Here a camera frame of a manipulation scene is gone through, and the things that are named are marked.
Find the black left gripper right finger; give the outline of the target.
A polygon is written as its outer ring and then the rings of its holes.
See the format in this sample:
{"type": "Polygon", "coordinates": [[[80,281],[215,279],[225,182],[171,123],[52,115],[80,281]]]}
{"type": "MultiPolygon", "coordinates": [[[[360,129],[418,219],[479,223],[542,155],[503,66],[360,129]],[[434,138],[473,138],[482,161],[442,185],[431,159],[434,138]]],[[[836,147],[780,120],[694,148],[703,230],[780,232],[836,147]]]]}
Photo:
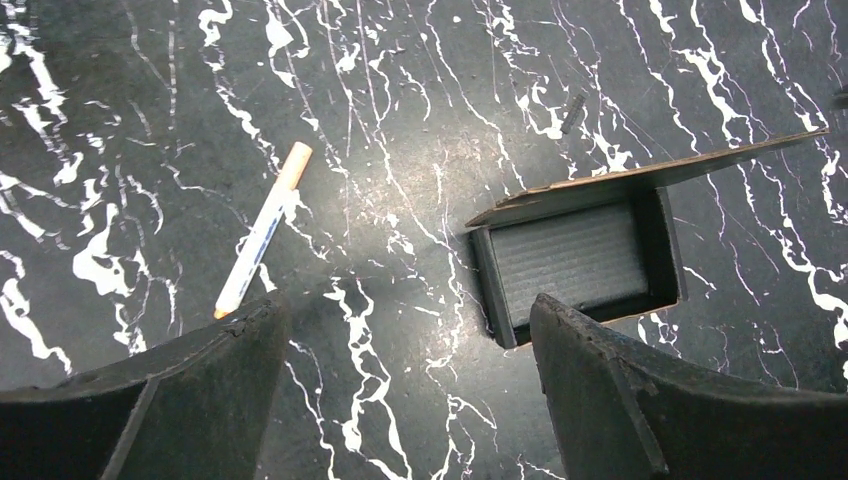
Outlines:
{"type": "Polygon", "coordinates": [[[843,479],[847,398],[673,357],[549,295],[530,327],[570,479],[843,479]]]}

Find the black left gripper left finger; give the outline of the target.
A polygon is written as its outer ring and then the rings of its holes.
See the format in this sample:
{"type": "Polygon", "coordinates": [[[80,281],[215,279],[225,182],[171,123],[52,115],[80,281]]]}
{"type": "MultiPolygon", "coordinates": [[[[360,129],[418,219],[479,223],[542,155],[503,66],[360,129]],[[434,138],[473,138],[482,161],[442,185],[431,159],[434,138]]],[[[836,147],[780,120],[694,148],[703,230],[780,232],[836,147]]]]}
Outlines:
{"type": "Polygon", "coordinates": [[[278,291],[52,387],[1,395],[5,479],[250,479],[289,340],[278,291]]]}

